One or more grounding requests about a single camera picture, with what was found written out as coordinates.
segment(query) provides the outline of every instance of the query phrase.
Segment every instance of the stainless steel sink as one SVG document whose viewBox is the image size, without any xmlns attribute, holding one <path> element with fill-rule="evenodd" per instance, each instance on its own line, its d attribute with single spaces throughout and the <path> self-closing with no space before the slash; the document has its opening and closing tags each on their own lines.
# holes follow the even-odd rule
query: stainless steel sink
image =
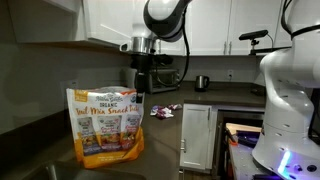
<svg viewBox="0 0 320 180">
<path fill-rule="evenodd" d="M 46 163 L 24 180 L 146 180 L 138 174 L 114 171 L 109 169 L 87 170 L 79 165 L 65 162 Z"/>
</svg>

